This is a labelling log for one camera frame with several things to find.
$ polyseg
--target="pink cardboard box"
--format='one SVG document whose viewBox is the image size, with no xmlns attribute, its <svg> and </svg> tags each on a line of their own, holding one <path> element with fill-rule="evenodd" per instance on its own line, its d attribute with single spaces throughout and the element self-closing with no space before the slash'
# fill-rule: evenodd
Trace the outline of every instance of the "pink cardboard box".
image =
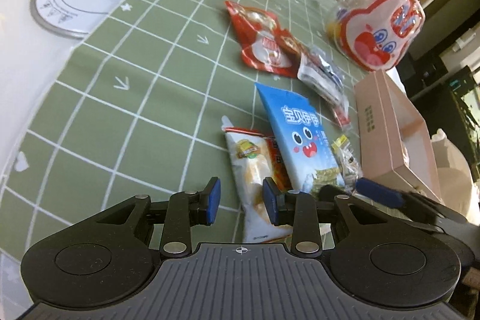
<svg viewBox="0 0 480 320">
<path fill-rule="evenodd" d="M 383 71 L 355 86 L 361 164 L 366 178 L 441 202 L 440 184 L 425 120 Z M 404 161 L 402 141 L 409 154 Z"/>
</svg>

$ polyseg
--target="snack bag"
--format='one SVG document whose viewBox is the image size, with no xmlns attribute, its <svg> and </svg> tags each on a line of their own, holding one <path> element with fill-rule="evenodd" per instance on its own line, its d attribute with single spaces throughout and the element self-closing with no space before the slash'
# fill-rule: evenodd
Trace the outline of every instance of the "snack bag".
<svg viewBox="0 0 480 320">
<path fill-rule="evenodd" d="M 325 99 L 337 124 L 346 130 L 350 127 L 349 100 L 344 93 L 343 72 L 320 48 L 302 46 L 298 79 Z"/>
<path fill-rule="evenodd" d="M 341 135 L 332 143 L 332 149 L 342 169 L 345 191 L 352 194 L 357 179 L 363 176 L 360 163 L 355 159 L 352 145 L 345 135 Z"/>
<path fill-rule="evenodd" d="M 418 0 L 339 0 L 327 33 L 360 67 L 387 71 L 398 64 L 424 22 Z"/>
<path fill-rule="evenodd" d="M 295 190 L 316 196 L 324 185 L 344 187 L 315 110 L 301 95 L 255 83 Z"/>
<path fill-rule="evenodd" d="M 280 28 L 277 16 L 236 2 L 225 4 L 242 47 L 243 62 L 261 71 L 296 77 L 300 50 L 290 32 Z"/>
<path fill-rule="evenodd" d="M 259 132 L 223 127 L 238 196 L 245 212 L 243 243 L 285 238 L 291 226 L 273 226 L 263 203 L 262 183 L 270 176 L 281 191 L 291 189 L 277 143 Z"/>
</svg>

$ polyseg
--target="green tablecloth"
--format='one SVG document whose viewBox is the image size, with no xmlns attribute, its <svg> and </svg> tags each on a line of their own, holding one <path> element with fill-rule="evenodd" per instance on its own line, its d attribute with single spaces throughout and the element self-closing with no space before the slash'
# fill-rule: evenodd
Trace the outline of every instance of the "green tablecloth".
<svg viewBox="0 0 480 320">
<path fill-rule="evenodd" d="M 221 179 L 221 206 L 213 226 L 192 229 L 193 245 L 240 241 L 221 117 L 268 130 L 255 81 L 308 97 L 330 141 L 341 134 L 325 102 L 301 82 L 244 65 L 224 1 L 125 0 L 78 46 L 2 187 L 3 251 L 21 259 L 38 240 L 132 195 L 167 200 L 201 190 L 211 176 Z M 334 0 L 234 1 L 275 12 L 282 27 L 345 71 L 353 120 L 347 135 L 359 158 L 353 85 L 364 72 L 328 43 L 324 24 Z"/>
</svg>

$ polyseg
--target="white arrow pattern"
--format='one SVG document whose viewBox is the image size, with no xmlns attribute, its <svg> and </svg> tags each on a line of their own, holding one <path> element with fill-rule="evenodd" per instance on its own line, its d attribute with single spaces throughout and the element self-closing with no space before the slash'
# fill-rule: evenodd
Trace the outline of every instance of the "white arrow pattern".
<svg viewBox="0 0 480 320">
<path fill-rule="evenodd" d="M 125 77 L 125 82 L 121 80 L 118 76 L 115 77 L 118 83 L 120 83 L 120 86 L 114 85 L 113 87 L 118 88 L 119 90 L 128 90 L 130 88 L 130 85 L 128 83 L 128 76 Z"/>
<path fill-rule="evenodd" d="M 200 34 L 197 34 L 197 41 L 202 44 L 207 44 L 208 45 L 208 39 L 206 36 L 201 36 Z"/>
</svg>

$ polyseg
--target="clear plastic bag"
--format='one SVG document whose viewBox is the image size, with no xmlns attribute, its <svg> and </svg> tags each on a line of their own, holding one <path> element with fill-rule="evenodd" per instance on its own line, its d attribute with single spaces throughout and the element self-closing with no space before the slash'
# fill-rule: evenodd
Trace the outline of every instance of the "clear plastic bag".
<svg viewBox="0 0 480 320">
<path fill-rule="evenodd" d="M 327 101 L 343 131 L 351 127 L 345 75 L 322 49 L 314 45 L 303 48 L 297 77 Z"/>
<path fill-rule="evenodd" d="M 338 50 L 360 67 L 387 71 L 401 60 L 424 21 L 418 0 L 339 0 L 326 30 Z"/>
<path fill-rule="evenodd" d="M 345 135 L 341 135 L 332 143 L 332 149 L 342 170 L 345 191 L 351 194 L 357 179 L 363 176 L 360 163 L 353 155 L 353 148 Z"/>
</svg>

